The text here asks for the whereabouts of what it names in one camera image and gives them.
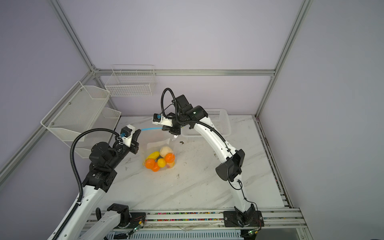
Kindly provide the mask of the orange tangerine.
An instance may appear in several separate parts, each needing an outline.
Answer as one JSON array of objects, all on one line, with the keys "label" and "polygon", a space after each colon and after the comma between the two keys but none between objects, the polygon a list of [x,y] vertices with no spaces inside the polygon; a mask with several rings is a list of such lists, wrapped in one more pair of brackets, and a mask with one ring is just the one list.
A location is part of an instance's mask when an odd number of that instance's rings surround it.
[{"label": "orange tangerine", "polygon": [[152,169],[155,166],[155,160],[154,159],[146,159],[144,164],[147,169]]},{"label": "orange tangerine", "polygon": [[166,161],[167,164],[171,164],[171,163],[173,163],[173,162],[175,161],[176,156],[175,156],[175,154],[173,154],[173,153],[168,153],[168,154],[166,154],[166,156],[164,157],[164,159],[165,159],[165,161]]},{"label": "orange tangerine", "polygon": [[158,172],[160,169],[161,169],[161,168],[158,166],[158,164],[155,163],[155,165],[154,165],[153,168],[152,168],[152,171],[153,171],[153,172]]}]

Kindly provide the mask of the white garlic bulb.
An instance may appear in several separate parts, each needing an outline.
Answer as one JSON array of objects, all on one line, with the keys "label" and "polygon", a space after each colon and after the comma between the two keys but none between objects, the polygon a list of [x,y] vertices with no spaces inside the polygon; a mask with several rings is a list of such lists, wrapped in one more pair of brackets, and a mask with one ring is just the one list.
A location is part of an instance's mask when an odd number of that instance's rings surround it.
[{"label": "white garlic bulb", "polygon": [[164,146],[160,149],[159,153],[162,158],[165,158],[167,154],[173,153],[173,150],[168,146]]}]

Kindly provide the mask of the clear zip top bag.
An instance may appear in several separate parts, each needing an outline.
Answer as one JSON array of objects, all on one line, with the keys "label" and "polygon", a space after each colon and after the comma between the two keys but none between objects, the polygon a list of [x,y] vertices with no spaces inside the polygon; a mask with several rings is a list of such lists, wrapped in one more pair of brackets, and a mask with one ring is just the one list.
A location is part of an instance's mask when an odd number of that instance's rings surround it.
[{"label": "clear zip top bag", "polygon": [[[139,142],[140,142],[139,153],[143,159],[144,168],[147,169],[144,164],[146,158],[151,153],[160,151],[160,149],[164,146],[170,147],[173,150],[173,154],[175,154],[176,156],[177,140],[178,140],[178,136],[172,135],[166,131],[162,131],[161,128],[143,129],[139,137]],[[165,166],[164,168],[161,168],[158,172],[170,170],[170,169]]]}]

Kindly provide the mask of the orange tangerine back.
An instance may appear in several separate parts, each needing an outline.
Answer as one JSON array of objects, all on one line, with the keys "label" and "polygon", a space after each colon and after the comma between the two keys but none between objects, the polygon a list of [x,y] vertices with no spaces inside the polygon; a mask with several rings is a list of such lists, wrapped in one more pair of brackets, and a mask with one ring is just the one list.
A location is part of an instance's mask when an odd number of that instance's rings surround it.
[{"label": "orange tangerine back", "polygon": [[176,156],[175,156],[175,154],[173,154],[173,153],[168,153],[168,154],[166,154],[166,156],[164,157],[164,159],[165,159],[165,161],[166,161],[167,164],[171,164],[171,163],[173,163],[173,162],[175,161]]}]

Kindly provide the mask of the orange tangerine front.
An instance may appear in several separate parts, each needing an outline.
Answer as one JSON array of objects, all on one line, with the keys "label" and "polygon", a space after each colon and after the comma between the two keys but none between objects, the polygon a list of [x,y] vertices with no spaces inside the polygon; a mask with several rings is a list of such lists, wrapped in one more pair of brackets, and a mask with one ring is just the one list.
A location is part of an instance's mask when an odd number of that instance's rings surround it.
[{"label": "orange tangerine front", "polygon": [[161,169],[161,168],[158,166],[158,164],[155,163],[155,165],[154,165],[153,168],[152,168],[152,171],[153,171],[153,172],[158,172],[160,169]]}]

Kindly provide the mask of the small yellow lemon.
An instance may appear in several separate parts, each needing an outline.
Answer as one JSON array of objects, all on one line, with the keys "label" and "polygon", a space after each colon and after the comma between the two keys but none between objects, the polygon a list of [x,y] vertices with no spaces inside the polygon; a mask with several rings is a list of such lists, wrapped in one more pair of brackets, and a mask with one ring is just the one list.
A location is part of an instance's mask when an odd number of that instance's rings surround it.
[{"label": "small yellow lemon", "polygon": [[157,160],[157,164],[159,168],[164,168],[167,165],[167,162],[164,158],[160,158]]}]

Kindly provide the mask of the white plastic perforated basket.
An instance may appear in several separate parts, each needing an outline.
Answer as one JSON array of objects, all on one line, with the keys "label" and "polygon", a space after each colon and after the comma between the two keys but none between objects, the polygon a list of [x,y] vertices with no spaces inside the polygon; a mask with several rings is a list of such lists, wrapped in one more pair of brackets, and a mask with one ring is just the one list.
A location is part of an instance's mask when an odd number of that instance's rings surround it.
[{"label": "white plastic perforated basket", "polygon": [[[209,118],[217,131],[224,137],[228,137],[232,133],[230,118],[225,109],[205,109]],[[204,140],[204,138],[195,130],[189,129],[189,127],[183,127],[181,129],[181,135],[187,140],[196,141]]]}]

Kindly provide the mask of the round yellow fruit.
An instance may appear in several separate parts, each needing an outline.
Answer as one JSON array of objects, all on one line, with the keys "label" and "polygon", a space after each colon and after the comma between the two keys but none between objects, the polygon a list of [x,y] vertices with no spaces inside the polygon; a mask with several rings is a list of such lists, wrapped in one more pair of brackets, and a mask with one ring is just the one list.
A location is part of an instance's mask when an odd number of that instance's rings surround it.
[{"label": "round yellow fruit", "polygon": [[175,162],[172,162],[172,163],[167,163],[166,167],[167,168],[173,168],[175,166]]}]

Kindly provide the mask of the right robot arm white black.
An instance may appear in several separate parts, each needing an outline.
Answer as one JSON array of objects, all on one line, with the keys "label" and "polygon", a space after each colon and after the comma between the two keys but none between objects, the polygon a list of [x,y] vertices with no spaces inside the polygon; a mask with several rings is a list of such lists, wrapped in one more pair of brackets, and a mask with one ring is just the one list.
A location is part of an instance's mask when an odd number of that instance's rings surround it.
[{"label": "right robot arm white black", "polygon": [[216,173],[232,188],[236,216],[234,224],[246,227],[253,220],[258,220],[260,214],[257,204],[247,199],[242,181],[245,152],[233,147],[217,130],[204,108],[193,107],[184,95],[176,98],[173,91],[166,88],[162,93],[160,104],[161,113],[154,114],[154,124],[162,125],[163,131],[175,136],[181,134],[181,128],[188,126],[196,130],[215,151],[221,162],[216,167]]}]

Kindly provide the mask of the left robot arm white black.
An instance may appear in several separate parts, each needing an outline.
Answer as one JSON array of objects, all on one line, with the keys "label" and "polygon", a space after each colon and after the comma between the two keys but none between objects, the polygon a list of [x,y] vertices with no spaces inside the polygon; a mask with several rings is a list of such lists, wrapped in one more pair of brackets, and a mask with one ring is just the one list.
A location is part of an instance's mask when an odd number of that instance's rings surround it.
[{"label": "left robot arm white black", "polygon": [[[110,146],[100,142],[92,147],[89,159],[90,170],[84,180],[81,180],[75,164],[75,148],[79,140],[93,132],[108,132],[115,136],[115,143]],[[78,135],[70,147],[70,163],[79,194],[72,208],[50,235],[51,240],[102,240],[114,228],[130,229],[132,234],[143,228],[146,214],[132,217],[129,207],[122,204],[112,204],[104,215],[97,209],[97,204],[110,189],[117,175],[116,167],[128,153],[137,154],[140,129],[128,125],[117,133],[110,129],[96,128]]]}]

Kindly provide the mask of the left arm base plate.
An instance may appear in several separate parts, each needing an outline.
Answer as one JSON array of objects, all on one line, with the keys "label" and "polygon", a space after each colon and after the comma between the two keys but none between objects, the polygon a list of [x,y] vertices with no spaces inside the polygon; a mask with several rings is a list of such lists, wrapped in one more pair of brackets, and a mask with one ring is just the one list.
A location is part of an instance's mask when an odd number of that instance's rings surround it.
[{"label": "left arm base plate", "polygon": [[144,212],[126,212],[121,214],[121,220],[117,228],[119,229],[134,229],[139,225],[139,222],[145,222],[147,214]]}]

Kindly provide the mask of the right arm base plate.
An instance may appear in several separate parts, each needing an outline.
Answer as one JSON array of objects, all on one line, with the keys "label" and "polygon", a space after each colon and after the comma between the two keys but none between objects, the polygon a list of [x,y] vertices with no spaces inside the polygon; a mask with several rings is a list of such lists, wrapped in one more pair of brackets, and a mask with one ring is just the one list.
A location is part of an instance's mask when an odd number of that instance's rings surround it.
[{"label": "right arm base plate", "polygon": [[264,227],[264,217],[260,211],[251,211],[249,213],[238,213],[236,211],[224,211],[225,227]]}]

